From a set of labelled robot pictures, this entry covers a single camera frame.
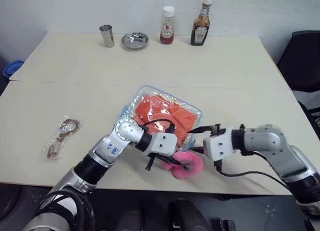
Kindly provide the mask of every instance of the stainless steel cup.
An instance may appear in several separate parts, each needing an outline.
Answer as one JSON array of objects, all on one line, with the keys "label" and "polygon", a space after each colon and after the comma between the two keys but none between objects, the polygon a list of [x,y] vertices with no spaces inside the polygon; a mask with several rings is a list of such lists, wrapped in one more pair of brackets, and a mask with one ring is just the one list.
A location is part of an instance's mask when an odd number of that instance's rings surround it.
[{"label": "stainless steel cup", "polygon": [[114,36],[112,34],[112,26],[105,24],[102,25],[99,30],[101,31],[105,46],[107,46],[108,48],[112,48],[113,46],[115,46]]}]

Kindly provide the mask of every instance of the keychain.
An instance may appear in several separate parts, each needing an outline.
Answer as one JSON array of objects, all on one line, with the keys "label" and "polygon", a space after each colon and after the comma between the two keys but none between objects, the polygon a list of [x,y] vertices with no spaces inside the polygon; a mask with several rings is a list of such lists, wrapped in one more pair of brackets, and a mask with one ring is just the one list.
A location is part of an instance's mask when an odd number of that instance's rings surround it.
[{"label": "keychain", "polygon": [[78,131],[79,127],[80,123],[75,119],[66,119],[65,121],[63,121],[61,126],[59,127],[55,143],[52,144],[48,149],[48,153],[46,155],[47,158],[55,159],[61,146],[63,145],[63,141],[65,140],[65,138]]}]

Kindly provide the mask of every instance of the black office chair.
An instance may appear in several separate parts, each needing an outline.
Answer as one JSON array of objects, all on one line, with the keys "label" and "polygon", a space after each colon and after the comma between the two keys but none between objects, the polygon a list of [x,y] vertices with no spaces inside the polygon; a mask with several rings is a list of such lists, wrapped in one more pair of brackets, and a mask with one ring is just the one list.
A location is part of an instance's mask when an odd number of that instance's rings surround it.
[{"label": "black office chair", "polygon": [[[280,72],[292,90],[312,93],[320,90],[320,31],[305,30],[292,33],[290,42],[278,64]],[[307,109],[300,103],[315,133],[320,139],[320,128],[312,114],[319,107]]]}]

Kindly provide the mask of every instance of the packaged item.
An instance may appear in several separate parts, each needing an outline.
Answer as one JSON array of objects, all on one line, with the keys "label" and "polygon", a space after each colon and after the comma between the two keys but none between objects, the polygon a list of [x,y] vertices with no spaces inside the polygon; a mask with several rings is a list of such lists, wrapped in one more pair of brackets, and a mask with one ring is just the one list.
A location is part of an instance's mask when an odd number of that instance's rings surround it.
[{"label": "packaged item", "polygon": [[[136,96],[124,107],[121,118],[132,118],[143,125],[153,120],[168,119],[175,124],[178,150],[185,151],[195,142],[188,131],[199,124],[202,112],[175,96],[159,89],[142,86]],[[167,121],[157,121],[147,125],[149,133],[164,133],[169,127]]]},{"label": "packaged item", "polygon": [[67,116],[61,121],[57,131],[46,143],[42,153],[50,160],[56,160],[60,156],[60,150],[63,147],[66,139],[78,131],[80,122],[75,119],[70,119]]}]

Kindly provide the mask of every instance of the blue container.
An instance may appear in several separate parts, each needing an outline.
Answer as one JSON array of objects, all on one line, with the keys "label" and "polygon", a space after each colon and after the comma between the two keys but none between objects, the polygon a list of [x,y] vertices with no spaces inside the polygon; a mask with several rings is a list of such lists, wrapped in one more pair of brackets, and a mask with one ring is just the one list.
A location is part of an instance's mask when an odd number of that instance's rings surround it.
[{"label": "blue container", "polygon": [[21,60],[14,61],[9,63],[3,70],[2,74],[6,78],[10,78],[25,62]]}]

